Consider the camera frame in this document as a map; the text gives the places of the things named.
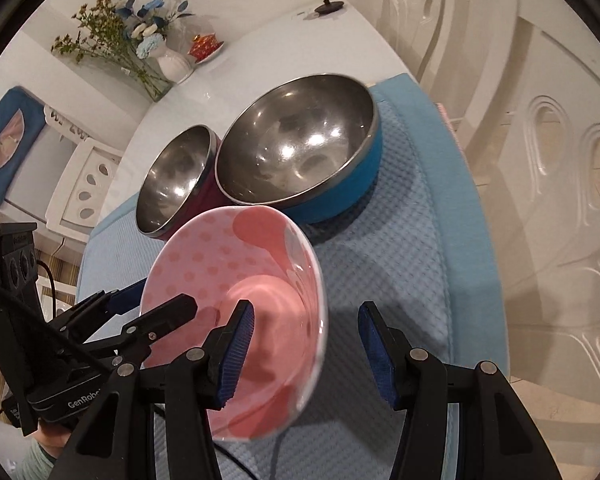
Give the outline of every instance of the pink bowl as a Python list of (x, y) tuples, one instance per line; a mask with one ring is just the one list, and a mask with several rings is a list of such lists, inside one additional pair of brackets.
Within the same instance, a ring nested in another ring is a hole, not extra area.
[(196, 319), (152, 345), (147, 367), (169, 363), (226, 324), (238, 300), (255, 327), (234, 398), (208, 412), (214, 438), (247, 440), (281, 431), (306, 405), (320, 375), (327, 306), (311, 244), (287, 216), (267, 206), (228, 206), (191, 219), (165, 244), (146, 281), (141, 311), (178, 294), (198, 304)]

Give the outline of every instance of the human hand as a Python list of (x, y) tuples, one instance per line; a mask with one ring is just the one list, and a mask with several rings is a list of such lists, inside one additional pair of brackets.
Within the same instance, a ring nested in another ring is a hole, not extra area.
[(60, 424), (49, 424), (40, 419), (38, 429), (32, 433), (32, 436), (49, 455), (58, 458), (71, 436), (71, 431)]

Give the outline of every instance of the white vase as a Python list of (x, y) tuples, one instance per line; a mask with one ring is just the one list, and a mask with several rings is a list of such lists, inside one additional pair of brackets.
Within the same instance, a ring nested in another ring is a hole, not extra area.
[(193, 72), (187, 58), (181, 53), (171, 50), (164, 43), (154, 48), (149, 56), (158, 61), (165, 78), (176, 84), (182, 83)]

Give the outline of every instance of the blue cloth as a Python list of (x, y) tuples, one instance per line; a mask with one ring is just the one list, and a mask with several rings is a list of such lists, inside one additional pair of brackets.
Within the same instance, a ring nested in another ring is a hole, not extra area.
[(43, 109), (42, 104), (29, 96), (20, 87), (10, 89), (0, 99), (0, 133), (18, 110), (22, 112), (24, 117), (24, 134), (22, 140), (10, 160), (0, 168), (0, 204), (4, 201), (4, 197), (18, 168), (38, 138), (40, 131), (45, 126), (45, 113)]
[[(356, 322), (365, 300), (374, 300), (386, 322), (404, 330), (414, 346), (441, 360), (473, 367), (491, 359), (508, 373), (500, 285), (462, 156), (436, 108), (408, 76), (371, 91), (384, 141), (378, 179), (352, 209), (304, 227), (320, 261), (330, 313), (316, 391), (279, 436), (225, 443), (259, 478), (389, 477), (404, 414), (380, 398), (366, 362)], [(80, 270), (80, 298), (122, 288), (149, 271), (162, 245), (138, 234), (134, 204), (129, 199), (94, 230)], [(110, 322), (98, 335), (119, 333), (127, 320)], [(449, 413), (445, 478), (451, 479), (458, 412)], [(158, 478), (168, 478), (160, 420), (156, 439)], [(230, 462), (219, 463), (223, 478), (244, 478)]]

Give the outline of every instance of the bowl rim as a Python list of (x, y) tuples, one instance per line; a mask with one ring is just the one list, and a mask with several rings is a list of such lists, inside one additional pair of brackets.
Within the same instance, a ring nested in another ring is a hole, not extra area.
[[(337, 169), (336, 171), (331, 173), (330, 176), (328, 176), (327, 178), (324, 178), (323, 180), (321, 180), (317, 184), (314, 184), (310, 188), (300, 191), (298, 193), (295, 193), (291, 196), (287, 196), (285, 198), (280, 198), (278, 200), (269, 200), (269, 201), (265, 201), (265, 202), (245, 202), (244, 200), (240, 200), (240, 199), (232, 196), (229, 192), (227, 192), (224, 189), (224, 187), (222, 186), (222, 183), (220, 182), (220, 177), (218, 176), (218, 161), (220, 160), (220, 156), (222, 154), (222, 147), (225, 145), (224, 141), (229, 136), (229, 133), (231, 132), (232, 128), (235, 126), (235, 123), (237, 123), (238, 120), (240, 120), (240, 118), (251, 107), (253, 107), (253, 105), (256, 104), (260, 99), (262, 99), (264, 96), (267, 96), (270, 93), (276, 91), (280, 87), (287, 85), (289, 83), (293, 83), (295, 81), (301, 80), (301, 79), (308, 79), (308, 78), (312, 78), (312, 77), (325, 76), (325, 75), (326, 76), (337, 76), (337, 77), (341, 77), (344, 79), (349, 79), (349, 80), (357, 83), (358, 85), (360, 85), (360, 87), (365, 89), (366, 94), (368, 94), (369, 99), (371, 100), (373, 115), (372, 115), (372, 119), (371, 119), (371, 124), (369, 126), (369, 131), (366, 134), (363, 141), (360, 143), (360, 146), (357, 148), (357, 150), (353, 153), (353, 155), (351, 155), (349, 157), (349, 160), (347, 162), (345, 162), (339, 169)], [(275, 86), (271, 90), (265, 92), (263, 95), (258, 97), (249, 106), (247, 106), (242, 111), (242, 113), (236, 118), (236, 120), (231, 124), (231, 126), (229, 126), (228, 130), (224, 134), (222, 143), (221, 143), (220, 147), (218, 148), (218, 154), (216, 155), (216, 161), (214, 163), (214, 173), (216, 174), (216, 184), (218, 184), (218, 188), (220, 189), (220, 191), (229, 200), (236, 203), (237, 205), (248, 205), (248, 206), (266, 205), (266, 206), (274, 206), (274, 207), (280, 208), (280, 209), (286, 209), (286, 208), (290, 208), (290, 207), (308, 202), (309, 200), (317, 197), (318, 195), (321, 195), (325, 191), (337, 186), (339, 183), (341, 183), (343, 180), (345, 180), (353, 172), (353, 170), (356, 169), (358, 164), (366, 157), (367, 153), (371, 150), (371, 147), (372, 147), (374, 141), (376, 140), (376, 136), (378, 135), (378, 131), (379, 131), (379, 121), (380, 121), (380, 119), (379, 119), (378, 105), (376, 104), (376, 100), (371, 95), (371, 92), (369, 91), (369, 88), (367, 87), (367, 85), (365, 85), (363, 82), (359, 81), (358, 79), (351, 77), (349, 75), (338, 74), (335, 72), (315, 73), (315, 74), (309, 74), (309, 75), (296, 77), (285, 83)]]
[[(320, 378), (322, 368), (324, 367), (324, 359), (325, 359), (326, 350), (327, 350), (327, 339), (328, 339), (328, 335), (329, 335), (329, 309), (328, 309), (328, 304), (327, 304), (327, 293), (326, 293), (326, 287), (325, 287), (325, 283), (324, 283), (324, 275), (322, 274), (322, 268), (320, 267), (320, 261), (318, 261), (318, 256), (315, 253), (314, 247), (311, 245), (311, 242), (304, 234), (304, 231), (302, 231), (302, 229), (298, 226), (298, 224), (296, 224), (291, 218), (289, 218), (287, 215), (285, 215), (283, 212), (279, 211), (278, 209), (275, 209), (275, 208), (267, 206), (267, 205), (254, 205), (254, 206), (227, 205), (227, 206), (216, 207), (214, 209), (209, 209), (208, 211), (205, 211), (205, 212), (200, 213), (199, 215), (193, 217), (192, 219), (187, 221), (186, 224), (184, 224), (181, 227), (181, 229), (189, 226), (193, 222), (204, 221), (205, 216), (208, 216), (208, 215), (218, 214), (218, 213), (221, 213), (222, 211), (225, 211), (228, 209), (241, 210), (241, 209), (246, 209), (248, 207), (264, 208), (269, 211), (273, 211), (273, 214), (282, 216), (282, 218), (285, 219), (286, 224), (289, 225), (289, 227), (291, 227), (291, 229), (293, 229), (296, 237), (298, 238), (298, 241), (300, 242), (300, 245), (305, 249), (305, 253), (308, 255), (310, 263), (314, 268), (314, 274), (315, 274), (315, 279), (316, 279), (316, 284), (317, 284), (316, 289), (317, 289), (317, 295), (318, 295), (318, 322), (320, 323), (320, 326), (318, 327), (318, 337), (317, 337), (316, 344), (315, 344), (315, 356), (314, 356), (314, 363), (312, 365), (311, 373), (309, 374), (309, 377), (306, 380), (306, 382), (304, 383), (304, 385), (298, 389), (295, 405), (288, 407), (288, 418), (284, 422), (284, 424), (281, 424), (278, 428), (270, 431), (269, 433), (258, 435), (256, 437), (256, 438), (265, 438), (265, 437), (271, 436), (273, 434), (280, 434), (282, 431), (286, 430), (286, 428), (291, 426), (296, 421), (298, 416), (300, 416), (300, 414), (302, 413), (302, 410), (304, 410), (304, 408), (306, 407), (307, 403), (309, 402), (309, 399), (311, 399), (311, 396), (313, 395), (313, 393), (316, 389), (316, 386), (318, 385), (318, 379)], [(167, 242), (165, 243), (164, 247), (160, 250), (160, 252), (162, 252), (167, 247), (167, 245), (170, 243), (171, 240), (173, 240), (173, 237), (171, 237), (169, 240), (167, 240)], [(151, 266), (151, 269), (149, 270), (148, 275), (151, 274), (151, 270), (153, 270), (154, 265), (156, 264), (157, 260), (158, 260), (158, 258), (156, 258), (156, 260), (152, 263), (152, 266)], [(260, 409), (261, 408), (254, 410), (253, 412), (250, 413), (250, 415), (254, 415), (254, 414), (258, 413), (260, 411)], [(236, 437), (236, 436), (223, 438), (223, 440), (227, 441), (227, 442), (249, 442), (253, 439), (254, 439), (254, 437)]]
[(164, 150), (166, 150), (169, 146), (171, 146), (180, 136), (182, 136), (183, 134), (186, 134), (189, 130), (198, 128), (200, 126), (206, 130), (206, 132), (208, 133), (208, 137), (209, 137), (209, 147), (208, 147), (208, 150), (206, 150), (205, 163), (204, 163), (204, 166), (202, 167), (202, 172), (200, 173), (200, 176), (198, 177), (198, 180), (196, 181), (196, 185), (193, 187), (193, 189), (191, 191), (189, 191), (189, 194), (182, 201), (182, 204), (180, 204), (179, 208), (173, 213), (173, 215), (171, 215), (169, 217), (169, 219), (164, 224), (162, 224), (157, 229), (154, 229), (153, 231), (144, 231), (143, 229), (140, 228), (140, 226), (138, 224), (138, 205), (136, 204), (136, 227), (138, 228), (138, 231), (140, 231), (143, 235), (148, 236), (149, 238), (159, 238), (163, 234), (167, 233), (173, 227), (173, 225), (175, 224), (175, 218), (178, 215), (178, 213), (180, 213), (180, 211), (189, 204), (190, 200), (192, 200), (193, 198), (195, 198), (199, 195), (200, 190), (202, 189), (202, 186), (206, 181), (206, 178), (209, 176), (209, 173), (213, 169), (215, 169), (215, 164), (213, 164), (213, 162), (215, 162), (216, 155), (218, 154), (218, 145), (219, 145), (218, 135), (211, 128), (209, 128), (206, 124), (194, 124), (193, 126), (190, 126), (189, 128), (187, 128), (186, 130), (182, 130), (179, 134), (177, 134), (175, 137), (173, 137), (173, 139), (171, 139), (167, 143), (167, 145), (163, 149), (160, 150), (160, 153), (155, 157), (154, 161), (151, 164), (151, 167), (146, 172), (144, 179), (142, 180), (142, 186), (140, 186), (140, 191), (138, 191), (138, 203), (140, 202), (142, 192), (144, 191), (144, 184), (146, 183), (147, 177), (149, 177), (149, 173), (151, 173), (156, 162), (158, 162), (158, 159), (164, 153)]

